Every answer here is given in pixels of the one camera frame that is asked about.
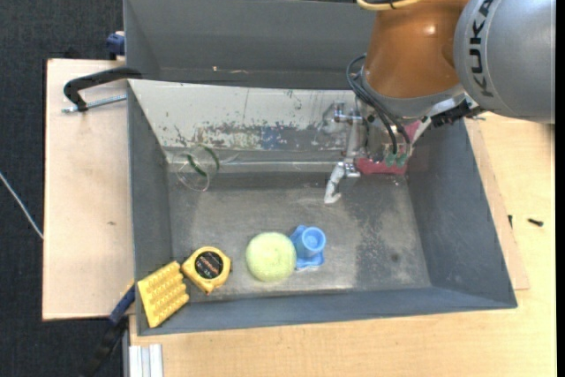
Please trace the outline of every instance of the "tape measure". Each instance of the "tape measure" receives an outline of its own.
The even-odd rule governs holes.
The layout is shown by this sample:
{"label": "tape measure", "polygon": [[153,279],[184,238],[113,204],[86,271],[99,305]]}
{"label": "tape measure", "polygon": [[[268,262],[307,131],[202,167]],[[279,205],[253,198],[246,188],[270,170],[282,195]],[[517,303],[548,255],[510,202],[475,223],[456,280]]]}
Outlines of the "tape measure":
{"label": "tape measure", "polygon": [[201,290],[209,294],[228,279],[231,260],[213,246],[203,246],[182,265],[183,273]]}

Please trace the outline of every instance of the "yellow-green ball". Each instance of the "yellow-green ball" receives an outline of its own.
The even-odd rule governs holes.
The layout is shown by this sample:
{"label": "yellow-green ball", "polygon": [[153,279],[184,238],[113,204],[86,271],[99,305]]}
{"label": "yellow-green ball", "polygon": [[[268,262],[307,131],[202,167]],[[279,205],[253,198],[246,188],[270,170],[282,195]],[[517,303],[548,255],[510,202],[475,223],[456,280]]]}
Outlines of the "yellow-green ball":
{"label": "yellow-green ball", "polygon": [[247,267],[262,282],[288,278],[297,265],[297,251],[289,238],[280,232],[255,236],[245,251]]}

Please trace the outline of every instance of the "wooden table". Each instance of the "wooden table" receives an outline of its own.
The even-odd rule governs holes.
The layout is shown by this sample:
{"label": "wooden table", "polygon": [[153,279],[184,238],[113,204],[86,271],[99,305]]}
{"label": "wooden table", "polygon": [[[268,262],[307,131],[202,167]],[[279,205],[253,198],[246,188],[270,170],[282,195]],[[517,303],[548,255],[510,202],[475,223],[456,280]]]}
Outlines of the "wooden table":
{"label": "wooden table", "polygon": [[[49,61],[44,320],[107,315],[132,278],[125,105],[60,111],[66,80],[117,64]],[[554,128],[484,118],[466,124],[515,288],[529,287],[516,310],[142,337],[132,316],[131,343],[161,343],[167,377],[555,375]]]}

